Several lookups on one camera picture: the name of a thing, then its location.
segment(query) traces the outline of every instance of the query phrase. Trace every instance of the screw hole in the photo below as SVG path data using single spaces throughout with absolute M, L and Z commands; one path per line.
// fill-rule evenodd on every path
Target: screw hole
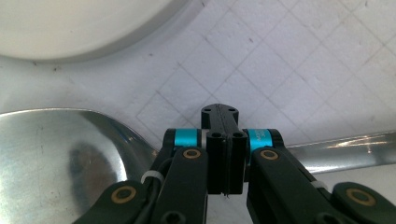
M 274 161 L 277 160 L 279 158 L 279 155 L 277 155 L 276 152 L 272 151 L 272 150 L 263 150 L 260 155 L 262 155 L 263 158 L 270 160 L 270 161 Z
M 162 224 L 184 224 L 186 218 L 179 212 L 168 212 L 163 215 Z
M 221 133 L 212 133 L 212 137 L 219 138 L 221 137 Z
M 243 137 L 244 135 L 241 134 L 241 133 L 233 133 L 233 136 L 234 136 L 234 137 Z
M 317 215 L 317 224 L 343 224 L 343 222 L 332 214 L 321 213 Z
M 347 189 L 346 196 L 355 203 L 365 206 L 376 205 L 375 197 L 361 189 Z
M 201 152 L 197 149 L 187 149 L 183 152 L 183 156 L 187 159 L 193 160 L 201 156 Z
M 122 189 L 117 193 L 117 197 L 119 199 L 125 199 L 128 198 L 131 194 L 132 192 L 129 189 Z

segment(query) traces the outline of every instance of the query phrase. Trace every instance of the cable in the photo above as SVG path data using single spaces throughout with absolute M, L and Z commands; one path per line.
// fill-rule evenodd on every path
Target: cable
M 163 163 L 161 163 L 158 168 L 158 172 L 162 173 L 164 176 L 168 173 L 170 165 L 172 163 L 173 158 L 169 158 Z M 154 210 L 155 202 L 161 191 L 162 183 L 161 181 L 152 176 L 148 176 L 143 183 L 149 192 L 148 203 L 143 207 L 137 219 L 134 221 L 135 224 L 147 224 L 149 223 L 149 219 L 151 217 L 152 211 Z
M 143 175 L 142 175 L 142 179 L 140 180 L 140 182 L 143 184 L 146 181 L 147 177 L 154 177 L 157 178 L 158 180 L 160 180 L 161 184 L 163 183 L 163 181 L 165 180 L 165 178 L 163 177 L 163 174 L 161 174 L 158 171 L 153 171 L 153 170 L 149 170 L 146 171 Z

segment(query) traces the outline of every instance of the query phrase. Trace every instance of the white tiled surface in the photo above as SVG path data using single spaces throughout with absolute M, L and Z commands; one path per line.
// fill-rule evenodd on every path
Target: white tiled surface
M 395 130 L 395 11 L 393 0 L 190 1 L 101 59 L 0 57 L 0 112 L 93 109 L 156 147 L 167 128 L 198 127 L 213 103 L 238 108 L 244 128 L 278 128 L 289 145 Z

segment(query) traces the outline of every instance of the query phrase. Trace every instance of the cyan band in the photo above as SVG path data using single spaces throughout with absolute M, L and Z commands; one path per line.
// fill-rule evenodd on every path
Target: cyan band
M 176 129 L 175 147 L 198 147 L 198 130 Z
M 268 129 L 247 129 L 247 132 L 250 140 L 250 155 L 259 147 L 273 146 L 272 136 Z

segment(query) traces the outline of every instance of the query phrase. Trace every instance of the white bowl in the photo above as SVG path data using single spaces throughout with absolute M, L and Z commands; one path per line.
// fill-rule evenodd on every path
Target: white bowl
M 187 0 L 0 0 L 0 54 L 81 61 L 148 35 Z

